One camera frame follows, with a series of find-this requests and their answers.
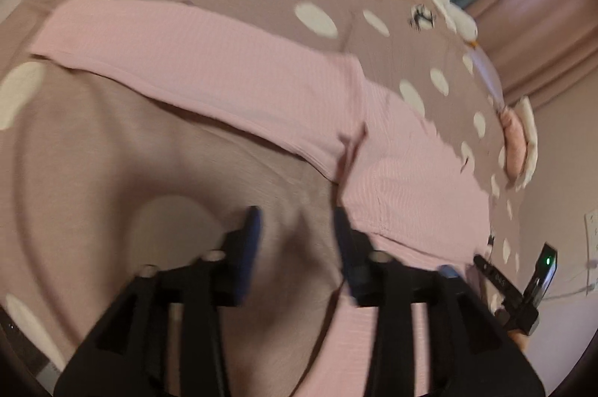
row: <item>pink knit garment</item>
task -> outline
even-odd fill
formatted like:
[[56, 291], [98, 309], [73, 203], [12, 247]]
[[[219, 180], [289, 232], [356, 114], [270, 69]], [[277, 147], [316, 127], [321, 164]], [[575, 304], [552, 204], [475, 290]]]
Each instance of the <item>pink knit garment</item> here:
[[[340, 184], [354, 228], [407, 265], [461, 266], [486, 245], [488, 197], [473, 173], [431, 122], [367, 80], [354, 56], [316, 52], [196, 7], [142, 0], [67, 0], [31, 53], [302, 156]], [[374, 315], [342, 298], [298, 396], [363, 394]]]

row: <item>curtain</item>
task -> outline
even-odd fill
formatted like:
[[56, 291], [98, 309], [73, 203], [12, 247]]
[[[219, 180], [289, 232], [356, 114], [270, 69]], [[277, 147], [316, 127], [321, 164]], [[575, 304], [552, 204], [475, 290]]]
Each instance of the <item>curtain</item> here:
[[598, 0], [477, 0], [468, 13], [506, 103], [539, 107], [598, 68]]

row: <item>black mount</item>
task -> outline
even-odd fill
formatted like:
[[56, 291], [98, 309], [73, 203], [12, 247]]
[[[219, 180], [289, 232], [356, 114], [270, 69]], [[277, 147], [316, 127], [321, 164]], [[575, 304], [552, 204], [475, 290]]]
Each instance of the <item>black mount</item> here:
[[249, 289], [261, 214], [219, 251], [190, 266], [138, 276], [94, 326], [59, 378], [55, 397], [167, 397], [169, 306], [183, 303], [182, 397], [229, 397], [217, 306], [239, 306]]
[[503, 308], [496, 314], [504, 329], [519, 330], [530, 335], [537, 328], [539, 322], [537, 307], [556, 274], [557, 256], [556, 249], [544, 244], [537, 258], [536, 268], [523, 294], [486, 259], [480, 255], [474, 257], [476, 268], [505, 297], [502, 302]]
[[[166, 341], [171, 303], [183, 303], [182, 397], [230, 397], [217, 306], [237, 306], [249, 288], [261, 226], [243, 229], [190, 266], [136, 277], [74, 354], [55, 397], [170, 397]], [[378, 307], [365, 397], [413, 397], [411, 305], [428, 308], [429, 397], [545, 397], [539, 378], [497, 320], [449, 266], [432, 272], [376, 251], [334, 212], [343, 273], [358, 306]]]
[[530, 363], [454, 269], [414, 269], [376, 251], [342, 208], [334, 228], [351, 296], [379, 308], [365, 397], [414, 395], [413, 303], [428, 308], [429, 397], [545, 397]]

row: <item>polka dot bedsheet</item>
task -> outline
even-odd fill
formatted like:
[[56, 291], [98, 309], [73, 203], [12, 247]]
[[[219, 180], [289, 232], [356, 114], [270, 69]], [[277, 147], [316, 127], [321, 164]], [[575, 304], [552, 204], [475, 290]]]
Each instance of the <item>polka dot bedsheet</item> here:
[[[140, 264], [190, 262], [257, 204], [267, 223], [252, 293], [222, 314], [231, 386], [234, 395], [288, 395], [340, 284], [336, 187], [261, 139], [31, 58], [28, 45], [63, 1], [24, 0], [0, 25], [2, 304], [64, 367]], [[517, 279], [523, 191], [504, 172], [488, 89], [434, 0], [166, 1], [357, 56], [368, 79], [432, 121], [473, 169], [490, 200], [492, 260]]]

